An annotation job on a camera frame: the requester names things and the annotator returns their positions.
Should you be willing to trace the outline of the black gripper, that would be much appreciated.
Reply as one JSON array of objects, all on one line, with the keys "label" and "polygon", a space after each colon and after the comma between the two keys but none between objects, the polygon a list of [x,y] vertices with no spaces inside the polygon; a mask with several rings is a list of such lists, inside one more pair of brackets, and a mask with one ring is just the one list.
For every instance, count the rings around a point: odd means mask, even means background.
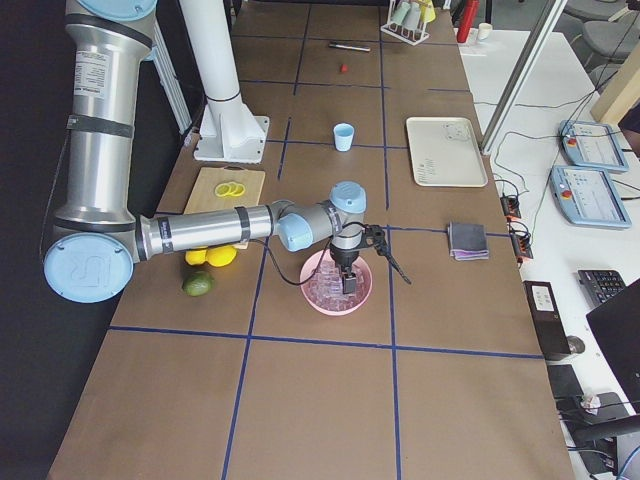
[{"label": "black gripper", "polygon": [[354,294],[357,286],[357,275],[352,271],[352,265],[359,258],[359,251],[357,249],[339,248],[333,243],[330,244],[329,251],[336,267],[341,271],[342,292],[344,294]]}]

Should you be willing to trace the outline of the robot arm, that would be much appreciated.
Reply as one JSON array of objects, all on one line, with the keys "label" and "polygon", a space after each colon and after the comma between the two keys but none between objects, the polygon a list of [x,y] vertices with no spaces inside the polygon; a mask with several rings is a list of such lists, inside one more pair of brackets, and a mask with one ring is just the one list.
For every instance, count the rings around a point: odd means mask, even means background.
[{"label": "robot arm", "polygon": [[155,255],[277,236],[293,252],[328,240],[343,290],[352,293],[366,210],[365,191],[355,182],[338,183],[310,207],[284,200],[154,219],[129,212],[138,74],[155,25],[152,1],[66,5],[65,27],[76,45],[74,97],[67,200],[55,213],[44,257],[51,289],[74,302],[100,302],[126,286],[137,262]]}]

